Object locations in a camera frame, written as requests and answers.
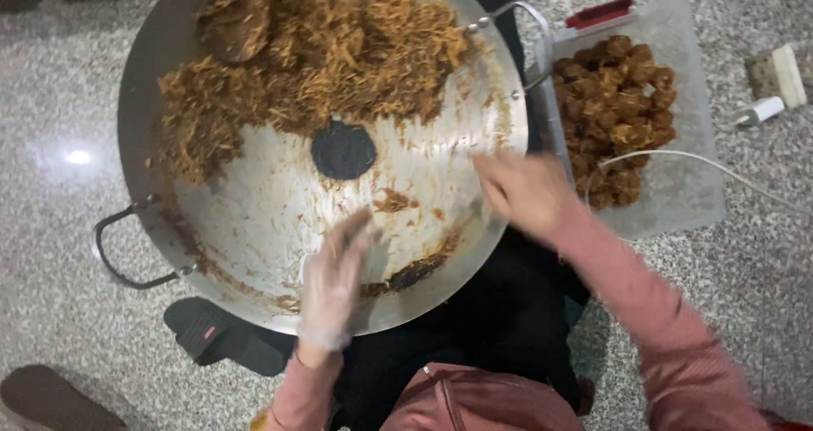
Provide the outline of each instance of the speckled floor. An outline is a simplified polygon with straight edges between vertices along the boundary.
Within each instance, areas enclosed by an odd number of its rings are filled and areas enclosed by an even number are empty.
[[[555,21],[605,0],[528,1]],[[786,42],[813,47],[809,0],[689,1],[717,125],[749,101],[743,57]],[[246,428],[279,379],[232,363],[195,367],[161,322],[187,287],[124,290],[88,249],[89,228],[128,203],[116,96],[129,45],[154,3],[42,0],[0,14],[0,374],[24,363],[54,365],[134,430]],[[533,36],[525,18],[520,24]],[[717,126],[719,159],[809,207],[811,121],[806,106],[745,132]],[[66,162],[73,150],[88,152],[74,159],[87,163]],[[741,186],[727,185],[725,196],[724,222],[638,248],[718,329],[758,403],[813,422],[810,220]],[[127,273],[166,271],[135,220],[111,228],[108,238]],[[597,379],[587,427],[645,428],[624,330],[591,304],[572,345],[578,370]],[[12,429],[3,420],[0,430]]]

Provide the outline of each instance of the large metal pan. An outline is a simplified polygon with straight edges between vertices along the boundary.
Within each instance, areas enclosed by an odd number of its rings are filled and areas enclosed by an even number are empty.
[[[381,120],[369,127],[377,159],[358,179],[333,180],[320,174],[311,158],[311,139],[272,127],[248,127],[243,132],[244,156],[226,166],[227,178],[195,187],[168,181],[160,166],[145,163],[155,156],[151,125],[163,108],[157,78],[206,54],[192,19],[203,1],[159,0],[127,58],[119,93],[119,152],[133,204],[99,222],[93,238],[95,252],[113,279],[143,290],[184,277],[203,297],[236,316],[295,333],[301,258],[319,246],[320,233],[331,224],[353,209],[384,199],[384,188],[390,188],[419,206],[375,213],[374,222],[384,228],[385,237],[371,253],[364,280],[392,284],[389,292],[362,300],[356,333],[412,320],[460,289],[505,229],[482,204],[467,155],[526,149],[523,90],[547,76],[552,58],[543,17],[521,1],[487,14],[475,0],[446,0],[458,11],[459,23],[493,51],[483,52],[450,77],[442,114],[432,124],[401,129]],[[539,21],[543,35],[536,57],[546,70],[525,87],[493,26],[496,16],[517,6]],[[137,282],[110,263],[102,230],[131,214],[138,215],[175,271]],[[448,255],[432,256],[442,247],[449,247]]]

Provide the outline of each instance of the metal handle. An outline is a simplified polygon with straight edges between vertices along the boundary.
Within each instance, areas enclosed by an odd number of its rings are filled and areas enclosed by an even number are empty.
[[[534,9],[529,3],[525,2],[524,0],[514,0],[505,4],[504,6],[500,7],[497,10],[494,10],[492,14],[489,14],[489,19],[494,20],[498,16],[502,15],[503,13],[507,12],[508,10],[514,9],[515,7],[522,7],[524,10],[528,10],[528,13],[531,14],[532,17],[539,23],[539,27],[542,29],[542,44],[544,45],[543,55],[537,54],[536,63],[539,64],[539,75],[529,83],[525,83],[523,86],[524,91],[528,91],[531,88],[536,87],[539,83],[542,83],[545,79],[548,78],[550,72],[553,70],[554,66],[554,36],[550,32],[550,26],[548,25],[548,20],[539,13],[539,10]]]
[[[113,280],[116,281],[119,285],[126,286],[127,288],[133,288],[135,290],[147,290],[149,288],[153,288],[158,285],[163,285],[170,280],[175,280],[180,277],[177,272],[172,272],[170,274],[167,274],[166,276],[163,276],[155,280],[151,280],[146,283],[134,282],[130,279],[127,279],[127,277],[124,276],[124,274],[116,270],[116,268],[114,268],[113,265],[110,264],[110,260],[108,260],[107,256],[104,254],[104,249],[102,248],[102,231],[104,231],[104,228],[107,228],[108,226],[119,221],[120,219],[125,218],[126,216],[129,215],[131,216],[132,214],[136,213],[136,209],[144,206],[146,206],[146,204],[143,202],[134,202],[133,204],[130,204],[126,209],[120,211],[119,213],[113,214],[103,219],[102,221],[96,223],[96,226],[94,226],[93,240],[91,243],[91,249],[94,251],[96,257],[102,261],[102,263],[104,264],[107,271],[110,273],[110,276],[113,278]]]

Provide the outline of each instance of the plastic container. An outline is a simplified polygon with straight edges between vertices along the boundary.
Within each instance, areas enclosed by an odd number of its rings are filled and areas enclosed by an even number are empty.
[[[677,137],[662,149],[681,150],[717,159],[711,111],[706,95],[700,49],[694,33],[691,6],[686,0],[654,0],[629,8],[632,0],[618,0],[584,10],[567,20],[568,28],[554,37],[554,57],[572,57],[614,34],[629,36],[634,44],[648,44],[657,64],[675,70],[677,99],[672,105]],[[546,145],[568,163],[567,148],[559,122],[553,85],[547,80],[532,93],[534,106],[546,119]],[[597,212],[626,239],[646,238],[664,232],[699,228],[725,218],[723,179],[711,166],[697,160],[669,155],[652,155],[639,174],[641,197],[628,207],[611,207]]]

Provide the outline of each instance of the red handle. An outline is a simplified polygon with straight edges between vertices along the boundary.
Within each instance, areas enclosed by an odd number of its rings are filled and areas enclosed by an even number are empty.
[[[601,4],[600,6],[584,9],[565,20],[564,23],[568,28],[589,28],[600,22],[625,16],[629,13],[629,8],[632,7],[634,3],[633,0],[614,0]]]

